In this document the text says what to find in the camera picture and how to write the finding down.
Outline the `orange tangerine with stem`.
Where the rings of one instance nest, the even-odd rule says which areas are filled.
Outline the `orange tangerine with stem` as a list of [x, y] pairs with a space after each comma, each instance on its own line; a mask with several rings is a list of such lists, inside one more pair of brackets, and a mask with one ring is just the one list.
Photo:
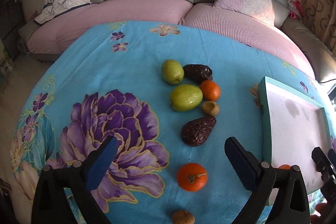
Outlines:
[[178, 186], [187, 192], [197, 192], [205, 187], [208, 172], [198, 163], [187, 163], [177, 171]]

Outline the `large green jujube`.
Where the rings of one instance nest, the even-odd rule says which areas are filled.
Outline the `large green jujube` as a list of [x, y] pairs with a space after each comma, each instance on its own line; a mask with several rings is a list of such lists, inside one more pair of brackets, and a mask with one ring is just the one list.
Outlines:
[[177, 112], [193, 110], [200, 105], [202, 100], [201, 89], [192, 84], [181, 84], [170, 93], [170, 106]]

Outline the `white tray teal rim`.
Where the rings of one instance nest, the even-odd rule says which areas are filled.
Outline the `white tray teal rim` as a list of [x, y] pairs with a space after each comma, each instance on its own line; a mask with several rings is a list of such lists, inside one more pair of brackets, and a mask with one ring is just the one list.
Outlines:
[[274, 168], [284, 164], [300, 167], [308, 194], [321, 188], [311, 153], [331, 148], [331, 121], [326, 109], [303, 93], [273, 78], [259, 83], [262, 105], [262, 158]]

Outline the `brown walnut near edge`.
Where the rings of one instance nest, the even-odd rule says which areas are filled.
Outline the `brown walnut near edge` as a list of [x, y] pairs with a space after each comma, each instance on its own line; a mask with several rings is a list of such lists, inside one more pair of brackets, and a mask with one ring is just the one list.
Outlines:
[[171, 217], [173, 224], [194, 224], [195, 217], [189, 211], [177, 210], [173, 213]]

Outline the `dark red date front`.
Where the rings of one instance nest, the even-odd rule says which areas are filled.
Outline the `dark red date front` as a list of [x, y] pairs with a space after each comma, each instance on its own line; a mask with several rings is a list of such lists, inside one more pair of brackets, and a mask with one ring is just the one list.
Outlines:
[[189, 121], [181, 129], [181, 139], [190, 147], [203, 145], [216, 123], [217, 119], [212, 115]]

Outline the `small orange tangerine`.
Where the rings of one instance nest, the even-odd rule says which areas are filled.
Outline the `small orange tangerine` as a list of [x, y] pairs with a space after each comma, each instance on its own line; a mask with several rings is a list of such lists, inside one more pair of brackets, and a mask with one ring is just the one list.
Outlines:
[[199, 88], [203, 93], [203, 98], [208, 101], [217, 101], [221, 96], [221, 89], [217, 83], [212, 80], [203, 81]]

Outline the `brown patterned curtain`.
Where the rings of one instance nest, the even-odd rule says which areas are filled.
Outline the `brown patterned curtain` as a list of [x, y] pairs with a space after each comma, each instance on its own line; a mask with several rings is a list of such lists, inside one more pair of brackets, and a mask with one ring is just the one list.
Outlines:
[[304, 24], [335, 54], [335, 0], [302, 0]]

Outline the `pink cloth by sofa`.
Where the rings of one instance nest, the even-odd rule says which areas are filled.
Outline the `pink cloth by sofa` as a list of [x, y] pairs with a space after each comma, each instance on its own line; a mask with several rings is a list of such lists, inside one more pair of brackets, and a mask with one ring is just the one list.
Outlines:
[[289, 17], [302, 20], [301, 2], [298, 0], [288, 0]]

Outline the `blue floral tablecloth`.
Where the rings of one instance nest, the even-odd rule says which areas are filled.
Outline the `blue floral tablecloth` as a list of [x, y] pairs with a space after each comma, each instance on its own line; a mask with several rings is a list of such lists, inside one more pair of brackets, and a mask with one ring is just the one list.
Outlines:
[[[221, 89], [220, 112], [207, 141], [185, 145], [180, 131], [200, 118], [196, 107], [174, 111], [173, 86], [161, 75], [167, 59], [201, 64]], [[92, 196], [112, 223], [170, 223], [188, 210], [197, 223], [230, 223], [249, 198], [224, 153], [234, 136], [263, 158], [262, 106], [257, 85], [273, 78], [321, 104], [335, 126], [326, 92], [306, 73], [269, 53], [219, 34], [157, 22], [96, 25], [81, 35], [33, 88], [11, 146], [11, 168], [25, 196], [34, 199], [45, 165], [84, 161], [108, 135], [118, 152]], [[187, 192], [177, 171], [198, 163], [204, 188]]]

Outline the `pink sofa seat cover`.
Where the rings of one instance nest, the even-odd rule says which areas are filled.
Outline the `pink sofa seat cover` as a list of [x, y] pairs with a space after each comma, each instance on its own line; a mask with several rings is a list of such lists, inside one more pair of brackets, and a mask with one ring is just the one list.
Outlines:
[[19, 33], [31, 53], [57, 55], [94, 25], [129, 20], [209, 30], [270, 53], [311, 78], [317, 78], [303, 52], [282, 31], [247, 15], [215, 8], [209, 3], [192, 5], [185, 0], [108, 0], [76, 8], [43, 26], [30, 21]]

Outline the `small green jujube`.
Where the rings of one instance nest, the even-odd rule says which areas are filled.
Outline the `small green jujube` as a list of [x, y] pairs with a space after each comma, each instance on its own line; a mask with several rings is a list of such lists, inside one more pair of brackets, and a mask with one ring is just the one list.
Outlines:
[[167, 59], [161, 67], [162, 78], [171, 85], [179, 84], [184, 78], [184, 70], [181, 64], [173, 59]]

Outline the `dark cabinet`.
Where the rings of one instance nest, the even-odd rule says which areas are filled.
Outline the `dark cabinet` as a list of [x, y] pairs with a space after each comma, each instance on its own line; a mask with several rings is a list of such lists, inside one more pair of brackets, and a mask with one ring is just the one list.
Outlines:
[[18, 41], [21, 37], [18, 30], [25, 23], [26, 20], [20, 0], [8, 0], [1, 6], [1, 42], [11, 59], [16, 59], [20, 54]]

